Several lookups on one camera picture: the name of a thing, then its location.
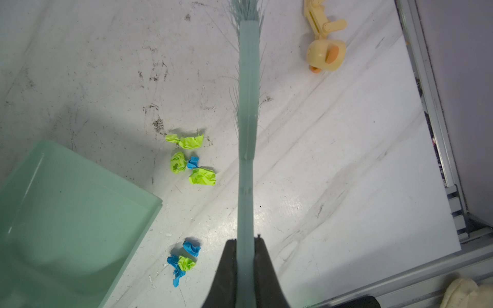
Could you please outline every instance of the green crumpled paper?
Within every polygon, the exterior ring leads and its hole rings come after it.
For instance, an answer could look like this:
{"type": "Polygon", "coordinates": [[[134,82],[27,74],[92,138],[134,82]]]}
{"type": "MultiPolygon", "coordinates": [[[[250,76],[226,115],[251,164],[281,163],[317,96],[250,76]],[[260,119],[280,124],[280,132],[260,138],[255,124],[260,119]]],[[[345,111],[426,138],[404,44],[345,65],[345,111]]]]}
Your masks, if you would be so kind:
{"type": "Polygon", "coordinates": [[[171,171],[173,173],[180,173],[186,169],[185,155],[182,152],[178,152],[171,158],[170,161],[171,171]]]}
{"type": "Polygon", "coordinates": [[[195,266],[195,262],[192,261],[192,259],[189,259],[187,257],[180,256],[178,259],[178,266],[180,269],[184,272],[191,270],[195,266]]]}
{"type": "Polygon", "coordinates": [[[195,168],[188,180],[191,184],[214,185],[215,173],[204,168],[195,168]]]}
{"type": "Polygon", "coordinates": [[[172,143],[178,143],[184,149],[196,149],[202,146],[202,141],[204,141],[204,135],[200,135],[198,137],[181,137],[178,138],[178,135],[166,135],[166,141],[172,143]]]}

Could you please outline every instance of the marble surface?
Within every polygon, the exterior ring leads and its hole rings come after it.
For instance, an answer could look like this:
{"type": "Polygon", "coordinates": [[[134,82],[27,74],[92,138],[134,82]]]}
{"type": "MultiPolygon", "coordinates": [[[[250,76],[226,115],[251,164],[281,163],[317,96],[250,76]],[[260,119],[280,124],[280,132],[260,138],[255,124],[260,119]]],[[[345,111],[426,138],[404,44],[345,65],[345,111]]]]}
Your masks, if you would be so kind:
{"type": "MultiPolygon", "coordinates": [[[[238,54],[226,3],[7,0],[0,4],[0,182],[49,138],[163,199],[106,307],[199,307],[236,235],[238,140],[230,91],[238,54]],[[204,133],[187,151],[214,187],[173,174],[166,133],[204,133]],[[197,266],[172,286],[186,237],[197,266]]],[[[336,72],[304,62],[302,1],[270,0],[255,159],[255,231],[302,307],[459,250],[392,0],[330,0],[348,27],[336,72]]]]}

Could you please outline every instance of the blue paper piece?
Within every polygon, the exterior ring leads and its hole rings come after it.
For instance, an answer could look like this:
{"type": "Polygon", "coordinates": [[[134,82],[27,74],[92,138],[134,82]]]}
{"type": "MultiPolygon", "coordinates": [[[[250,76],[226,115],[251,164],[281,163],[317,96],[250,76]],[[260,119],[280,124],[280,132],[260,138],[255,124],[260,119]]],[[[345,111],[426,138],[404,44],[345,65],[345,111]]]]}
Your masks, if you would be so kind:
{"type": "Polygon", "coordinates": [[[175,275],[175,278],[173,279],[173,287],[178,287],[178,284],[180,283],[180,278],[185,276],[185,272],[180,269],[180,267],[177,267],[175,271],[173,272],[175,275]]]}
{"type": "Polygon", "coordinates": [[[178,260],[179,258],[175,255],[171,255],[171,257],[168,257],[167,259],[168,263],[175,268],[175,270],[173,271],[173,275],[175,275],[175,278],[173,279],[173,286],[175,288],[178,287],[178,284],[180,283],[180,278],[185,276],[185,272],[182,271],[181,268],[178,266],[178,260]]]}
{"type": "Polygon", "coordinates": [[[195,156],[192,156],[188,161],[188,164],[186,164],[186,167],[189,169],[198,168],[198,166],[199,166],[199,158],[195,156]]]}
{"type": "Polygon", "coordinates": [[[195,247],[192,243],[190,243],[189,241],[186,240],[183,243],[183,248],[186,250],[186,252],[188,252],[192,256],[194,256],[194,257],[199,256],[200,246],[195,247]]]}

